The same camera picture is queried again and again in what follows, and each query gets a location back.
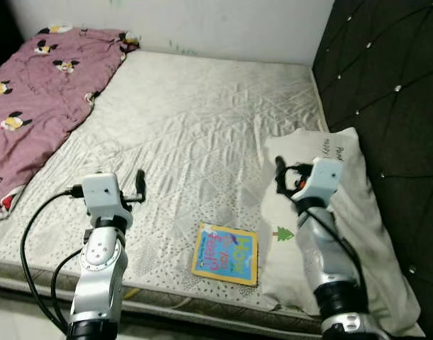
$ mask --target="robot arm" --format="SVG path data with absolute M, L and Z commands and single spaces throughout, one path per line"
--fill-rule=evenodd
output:
M 286 172 L 297 171 L 296 187 L 286 187 Z M 383 339 L 388 335 L 369 314 L 361 265 L 354 250 L 340 237 L 327 210 L 342 174 L 342 164 L 316 158 L 313 164 L 286 167 L 276 158 L 277 192 L 298 211 L 296 241 L 303 253 L 308 283 L 322 316 L 323 339 Z
M 67 340 L 113 340 L 122 305 L 122 277 L 128 265 L 125 232 L 133 224 L 129 202 L 145 200 L 143 171 L 136 178 L 136 198 L 124 198 L 115 174 L 94 174 L 82 182 L 84 200 L 94 228 L 79 262 Z

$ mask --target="white quilted mattress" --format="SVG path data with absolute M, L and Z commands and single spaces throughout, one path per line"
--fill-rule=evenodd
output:
M 271 309 L 260 287 L 191 274 L 198 222 L 256 230 L 264 141 L 298 127 L 322 128 L 319 102 L 308 67 L 130 53 L 89 118 L 33 178 L 10 218 L 0 222 L 0 264 L 20 266 L 23 229 L 53 193 L 96 171 L 115 172 L 123 192 L 134 193 L 142 168 L 147 201 L 133 208 L 124 283 Z M 46 209 L 28 238 L 33 268 L 51 272 L 81 246 L 89 227 L 85 212 L 81 200 L 68 198 Z M 77 262 L 70 261 L 64 272 L 77 276 Z

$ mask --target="mattress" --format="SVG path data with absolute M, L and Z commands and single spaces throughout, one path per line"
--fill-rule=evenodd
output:
M 264 141 L 299 127 L 326 128 L 308 67 L 131 53 L 0 221 L 0 286 L 26 289 L 19 240 L 39 204 L 97 171 L 115 172 L 128 196 L 143 169 L 147 200 L 134 205 L 126 234 L 125 309 L 279 337 L 318 333 L 318 322 L 298 308 L 268 305 L 261 281 L 247 287 L 190 271 L 200 221 L 257 230 Z M 39 286 L 49 287 L 57 264 L 81 246 L 87 219 L 82 200 L 70 198 L 39 216 L 26 247 Z M 265 252 L 262 241 L 259 248 Z M 72 298 L 78 275 L 72 260 L 59 296 Z

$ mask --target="pink blanket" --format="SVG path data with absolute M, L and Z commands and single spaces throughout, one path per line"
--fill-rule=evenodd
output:
M 0 68 L 0 219 L 73 129 L 97 96 L 132 39 L 120 30 L 41 30 Z

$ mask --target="black cable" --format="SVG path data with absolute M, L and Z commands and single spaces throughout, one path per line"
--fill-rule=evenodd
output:
M 59 263 L 59 266 L 57 266 L 57 268 L 55 269 L 52 278 L 51 278 L 51 299 L 52 299 L 52 305 L 54 306 L 54 311 L 55 314 L 57 315 L 57 317 L 59 318 L 59 320 L 61 321 L 61 323 L 68 325 L 67 320 L 64 318 L 62 311 L 59 308 L 59 304 L 57 301 L 57 292 L 55 290 L 55 286 L 57 283 L 57 277 L 59 275 L 60 269 L 62 269 L 62 267 L 69 261 L 71 260 L 73 257 L 75 257 L 77 254 L 79 254 L 81 252 L 82 249 L 80 250 L 76 250 L 73 254 L 69 255 L 65 260 L 63 260 L 62 262 Z
M 27 235 L 32 227 L 33 222 L 35 221 L 35 218 L 40 214 L 41 210 L 45 208 L 46 205 L 51 203 L 56 198 L 59 198 L 61 196 L 68 196 L 70 195 L 69 191 L 64 191 L 61 193 L 58 193 L 54 195 L 53 197 L 49 198 L 46 202 L 44 202 L 38 210 L 33 214 L 32 218 L 30 219 L 29 223 L 27 224 L 26 229 L 24 230 L 23 236 L 21 238 L 21 247 L 20 247 L 20 253 L 21 253 L 21 263 L 23 264 L 23 271 L 24 276 L 26 277 L 27 283 L 29 285 L 30 291 L 32 292 L 32 295 L 37 302 L 38 306 L 40 307 L 43 314 L 58 328 L 63 334 L 67 334 L 67 325 L 63 325 L 61 321 L 54 316 L 51 311 L 46 307 L 45 303 L 41 300 L 40 295 L 38 294 L 37 288 L 35 287 L 35 284 L 32 279 L 32 275 L 30 274 L 30 270 L 27 264 L 26 260 L 26 239 Z

